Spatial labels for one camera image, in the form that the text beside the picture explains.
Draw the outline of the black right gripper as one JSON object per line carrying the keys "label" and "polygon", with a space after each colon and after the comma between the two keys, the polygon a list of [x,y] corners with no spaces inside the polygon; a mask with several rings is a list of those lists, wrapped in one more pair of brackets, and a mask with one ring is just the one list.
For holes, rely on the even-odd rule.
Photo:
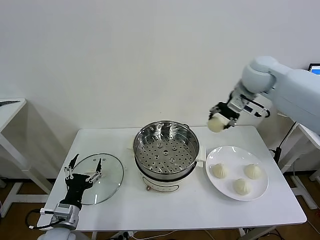
{"label": "black right gripper", "polygon": [[224,120],[224,130],[233,128],[237,125],[240,114],[230,109],[225,102],[219,102],[216,106],[213,106],[209,110],[208,118],[212,119],[216,113],[219,113],[226,118]]}

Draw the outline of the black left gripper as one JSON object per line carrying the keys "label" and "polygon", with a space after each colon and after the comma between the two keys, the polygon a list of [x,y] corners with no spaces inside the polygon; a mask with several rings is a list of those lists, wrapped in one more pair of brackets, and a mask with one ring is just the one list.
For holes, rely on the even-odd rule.
{"label": "black left gripper", "polygon": [[95,173],[91,176],[86,174],[72,173],[76,165],[76,161],[79,154],[69,162],[68,166],[65,166],[65,183],[68,187],[65,198],[59,203],[65,205],[73,205],[82,208],[82,198],[84,191],[90,189],[93,183],[96,183],[102,177],[102,159],[99,159]]}

